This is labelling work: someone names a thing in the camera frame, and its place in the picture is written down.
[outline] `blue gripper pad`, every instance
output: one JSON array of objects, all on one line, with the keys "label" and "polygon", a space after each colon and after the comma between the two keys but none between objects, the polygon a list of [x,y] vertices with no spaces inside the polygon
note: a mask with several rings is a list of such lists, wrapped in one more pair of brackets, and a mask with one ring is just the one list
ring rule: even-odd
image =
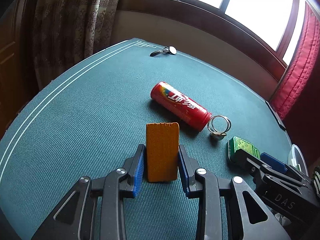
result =
[{"label": "blue gripper pad", "polygon": [[133,197],[136,197],[136,195],[140,192],[143,171],[144,171],[144,154],[141,154],[139,161],[138,161],[136,171],[134,173],[134,185],[133,185],[133,190],[132,190]]},{"label": "blue gripper pad", "polygon": [[178,168],[179,168],[179,174],[180,174],[183,192],[186,194],[186,197],[188,197],[190,193],[189,176],[187,174],[187,169],[180,151],[178,155]]},{"label": "blue gripper pad", "polygon": [[266,164],[270,165],[273,170],[280,172],[282,174],[285,174],[287,172],[287,168],[285,167],[285,164],[281,161],[278,161],[276,158],[270,156],[267,153],[261,153],[260,159],[265,162]]}]

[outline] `watch face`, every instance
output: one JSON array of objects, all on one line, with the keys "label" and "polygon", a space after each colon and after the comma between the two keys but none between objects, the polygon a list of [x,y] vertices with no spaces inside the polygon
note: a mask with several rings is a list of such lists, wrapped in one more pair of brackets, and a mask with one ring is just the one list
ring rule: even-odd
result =
[{"label": "watch face", "polygon": [[175,49],[175,47],[170,46],[170,47],[169,47],[169,50],[170,50],[170,52],[171,52],[172,54],[176,54],[176,53],[177,53],[177,50]]}]

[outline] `wall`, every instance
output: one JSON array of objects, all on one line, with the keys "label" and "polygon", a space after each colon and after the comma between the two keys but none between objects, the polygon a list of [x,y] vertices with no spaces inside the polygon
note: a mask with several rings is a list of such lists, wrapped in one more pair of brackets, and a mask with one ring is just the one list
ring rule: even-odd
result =
[{"label": "wall", "polygon": [[111,44],[140,38],[207,62],[239,79],[264,99],[269,99],[277,81],[258,63],[228,43],[197,28],[151,14],[117,11]]}]

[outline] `wooden door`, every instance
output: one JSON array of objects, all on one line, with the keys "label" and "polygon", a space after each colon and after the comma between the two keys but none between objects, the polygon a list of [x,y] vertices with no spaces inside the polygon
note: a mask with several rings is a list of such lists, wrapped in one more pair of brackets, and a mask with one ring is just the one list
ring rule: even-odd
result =
[{"label": "wooden door", "polygon": [[36,0],[14,0],[0,19],[0,138],[37,94],[31,30]]}]

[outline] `screw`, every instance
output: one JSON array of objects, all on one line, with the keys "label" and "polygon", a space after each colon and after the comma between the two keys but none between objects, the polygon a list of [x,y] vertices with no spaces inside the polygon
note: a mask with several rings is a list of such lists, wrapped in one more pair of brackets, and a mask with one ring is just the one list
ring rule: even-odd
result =
[{"label": "screw", "polygon": [[119,168],[116,170],[116,173],[118,174],[124,174],[126,172],[126,170],[124,168]]},{"label": "screw", "polygon": [[80,178],[80,182],[82,183],[87,183],[89,181],[89,177],[88,176],[83,176]]},{"label": "screw", "polygon": [[207,170],[204,169],[204,168],[199,168],[199,169],[197,169],[197,173],[198,173],[198,174],[201,174],[201,175],[204,175],[204,174],[207,173]]},{"label": "screw", "polygon": [[241,177],[239,177],[239,176],[235,176],[235,177],[233,178],[233,181],[234,181],[235,183],[240,184],[240,183],[242,183],[243,179],[242,179]]}]

